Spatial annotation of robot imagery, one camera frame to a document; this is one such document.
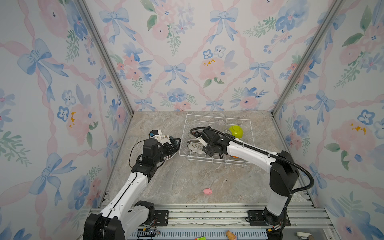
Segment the red green rimmed plate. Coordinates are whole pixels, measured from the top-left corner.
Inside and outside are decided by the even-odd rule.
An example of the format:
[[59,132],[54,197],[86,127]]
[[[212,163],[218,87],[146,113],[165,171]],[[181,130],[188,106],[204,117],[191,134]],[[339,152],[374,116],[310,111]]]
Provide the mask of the red green rimmed plate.
[[170,139],[170,142],[163,144],[164,160],[171,159],[180,149],[181,139]]

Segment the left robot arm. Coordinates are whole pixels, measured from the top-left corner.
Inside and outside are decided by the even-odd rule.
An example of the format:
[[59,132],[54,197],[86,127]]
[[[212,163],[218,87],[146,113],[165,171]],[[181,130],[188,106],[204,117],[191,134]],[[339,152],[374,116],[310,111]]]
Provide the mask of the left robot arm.
[[162,164],[180,149],[181,139],[171,136],[151,136],[143,141],[124,186],[99,214],[90,214],[85,222],[84,240],[126,240],[141,225],[152,226],[154,204],[137,201]]

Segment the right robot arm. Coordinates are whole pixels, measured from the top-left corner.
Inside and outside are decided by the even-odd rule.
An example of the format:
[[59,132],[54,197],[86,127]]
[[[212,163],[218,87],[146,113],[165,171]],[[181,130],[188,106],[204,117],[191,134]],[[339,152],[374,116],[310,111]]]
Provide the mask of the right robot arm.
[[247,144],[233,135],[228,135],[209,127],[193,128],[190,134],[202,145],[203,152],[212,157],[232,156],[245,160],[269,174],[271,194],[262,213],[261,221],[272,231],[281,231],[285,227],[287,208],[294,194],[298,180],[298,167],[291,155],[282,151],[269,152]]

